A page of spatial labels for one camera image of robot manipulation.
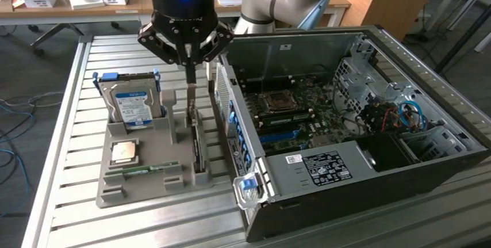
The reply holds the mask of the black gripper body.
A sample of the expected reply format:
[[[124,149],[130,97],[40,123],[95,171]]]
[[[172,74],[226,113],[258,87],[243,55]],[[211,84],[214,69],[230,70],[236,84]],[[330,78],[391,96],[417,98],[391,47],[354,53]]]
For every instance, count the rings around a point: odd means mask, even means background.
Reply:
[[[154,28],[176,46],[176,62],[200,64],[211,52],[210,35],[218,30],[214,0],[152,0]]]

